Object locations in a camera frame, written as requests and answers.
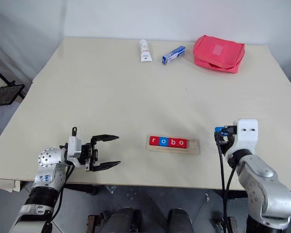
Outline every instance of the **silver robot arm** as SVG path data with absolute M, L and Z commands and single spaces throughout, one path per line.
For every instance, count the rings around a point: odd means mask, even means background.
M 74 127 L 65 146 L 60 146 L 59 149 L 47 148 L 39 154 L 38 172 L 31 192 L 20 208 L 10 233 L 52 232 L 54 207 L 64 188 L 66 175 L 69 175 L 66 174 L 67 167 L 85 167 L 86 171 L 100 171 L 120 163 L 116 161 L 94 165 L 98 157 L 95 149 L 97 141 L 111 141 L 117 139 L 117 136 L 106 134 L 93 136 L 90 143 L 82 145 L 76 135 L 77 128 Z
M 247 233 L 282 232 L 291 218 L 291 191 L 277 173 L 254 154 L 258 141 L 258 122 L 240 119 L 234 126 L 220 127 L 220 145 L 228 164 L 248 194 Z

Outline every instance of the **beige tabletop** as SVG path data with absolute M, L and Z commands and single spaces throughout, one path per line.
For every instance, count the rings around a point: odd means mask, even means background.
M 256 118 L 256 154 L 291 188 L 291 83 L 268 48 L 246 46 L 230 74 L 196 66 L 191 42 L 148 44 L 153 62 L 141 63 L 138 40 L 65 38 L 0 137 L 0 178 L 33 180 L 38 154 L 67 142 L 77 126 L 83 143 L 119 136 L 98 143 L 98 161 L 122 163 L 76 169 L 71 183 L 221 188 L 214 127 Z M 162 65 L 180 45 L 186 54 Z M 149 134 L 196 138 L 199 154 L 148 151 Z M 242 189 L 237 176 L 231 189 Z

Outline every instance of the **pink bag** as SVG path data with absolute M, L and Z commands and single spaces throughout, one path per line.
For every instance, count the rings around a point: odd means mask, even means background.
M 208 69 L 237 73 L 244 44 L 204 35 L 194 45 L 195 64 Z

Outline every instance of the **white tube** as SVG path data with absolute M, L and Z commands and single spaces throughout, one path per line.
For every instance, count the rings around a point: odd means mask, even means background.
M 149 51 L 149 47 L 147 46 L 146 40 L 140 40 L 139 41 L 139 47 L 140 47 L 140 60 L 141 62 L 152 62 L 151 54 Z

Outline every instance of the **blue box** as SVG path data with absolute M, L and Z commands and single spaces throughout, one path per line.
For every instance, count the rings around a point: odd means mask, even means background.
M 159 146 L 168 147 L 168 137 L 160 137 Z
M 185 47 L 180 46 L 176 48 L 175 50 L 171 51 L 170 53 L 166 54 L 162 58 L 162 62 L 164 65 L 170 63 L 171 61 L 175 60 L 177 57 L 180 57 L 184 54 L 185 52 Z

